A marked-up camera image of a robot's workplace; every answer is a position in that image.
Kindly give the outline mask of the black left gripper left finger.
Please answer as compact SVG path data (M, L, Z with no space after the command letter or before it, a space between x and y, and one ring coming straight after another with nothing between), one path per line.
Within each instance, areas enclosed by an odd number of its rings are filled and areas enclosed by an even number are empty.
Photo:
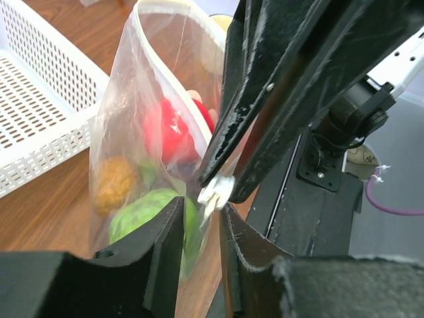
M184 199L83 259L69 252L1 254L2 317L173 317Z

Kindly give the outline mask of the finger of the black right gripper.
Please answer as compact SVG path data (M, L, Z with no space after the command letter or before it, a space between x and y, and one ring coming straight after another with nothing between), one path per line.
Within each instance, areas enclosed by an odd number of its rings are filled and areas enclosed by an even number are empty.
M248 128L304 63L300 50L329 1L240 1L227 31L221 114L198 180L218 175Z
M304 63L272 90L244 136L232 202L246 200L316 115L409 36L409 1L329 3L299 52Z

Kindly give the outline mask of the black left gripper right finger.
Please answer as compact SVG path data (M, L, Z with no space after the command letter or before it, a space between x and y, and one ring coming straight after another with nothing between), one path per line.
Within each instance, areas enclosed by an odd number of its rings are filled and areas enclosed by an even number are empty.
M422 317L423 265L400 256L296 257L220 213L227 317Z

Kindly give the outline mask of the green custard apple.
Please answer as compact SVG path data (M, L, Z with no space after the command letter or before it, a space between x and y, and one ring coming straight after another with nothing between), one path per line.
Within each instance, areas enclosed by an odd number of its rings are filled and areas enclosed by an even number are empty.
M142 197L117 211L109 225L109 244L113 244L152 220L171 200L179 194L170 188L149 191ZM196 257L202 245L202 236L196 225L198 208L185 199L185 255Z

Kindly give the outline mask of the brown orange fruit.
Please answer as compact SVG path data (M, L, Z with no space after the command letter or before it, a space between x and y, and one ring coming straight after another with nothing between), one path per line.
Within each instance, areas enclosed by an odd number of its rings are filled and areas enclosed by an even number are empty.
M138 192L140 175L137 165L126 156L103 160L95 171L94 211L106 217L120 209Z

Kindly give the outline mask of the green leafy toy fruit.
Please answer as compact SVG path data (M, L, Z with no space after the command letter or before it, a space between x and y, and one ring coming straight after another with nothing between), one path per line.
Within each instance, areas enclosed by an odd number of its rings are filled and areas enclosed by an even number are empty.
M157 176L156 166L152 162L143 161L138 167L144 188L151 188Z

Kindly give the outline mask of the red apple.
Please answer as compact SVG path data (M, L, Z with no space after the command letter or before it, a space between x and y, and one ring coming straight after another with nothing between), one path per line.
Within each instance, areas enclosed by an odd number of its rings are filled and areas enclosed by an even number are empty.
M163 99L139 116L146 155L163 164L187 164L200 159L188 124L170 100Z

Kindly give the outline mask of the clear polka dot zip bag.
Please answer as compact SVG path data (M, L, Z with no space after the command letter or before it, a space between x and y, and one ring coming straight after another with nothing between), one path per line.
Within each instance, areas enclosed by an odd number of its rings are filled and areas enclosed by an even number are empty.
M180 279L191 276L209 230L197 171L221 114L225 40L194 1L134 4L91 129L91 252L183 197Z

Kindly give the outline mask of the white perforated plastic basket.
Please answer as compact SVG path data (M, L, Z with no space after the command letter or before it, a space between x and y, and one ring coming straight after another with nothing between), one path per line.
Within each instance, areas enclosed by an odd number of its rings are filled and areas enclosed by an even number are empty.
M89 147L108 81L25 2L1 2L1 195Z

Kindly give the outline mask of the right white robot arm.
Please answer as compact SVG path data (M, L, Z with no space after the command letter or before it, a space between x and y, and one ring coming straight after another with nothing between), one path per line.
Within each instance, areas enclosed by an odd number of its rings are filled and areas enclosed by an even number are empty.
M295 137L356 84L409 78L389 70L389 59L422 28L422 1L240 1L199 184L211 185L241 146L227 177L229 201L243 202Z

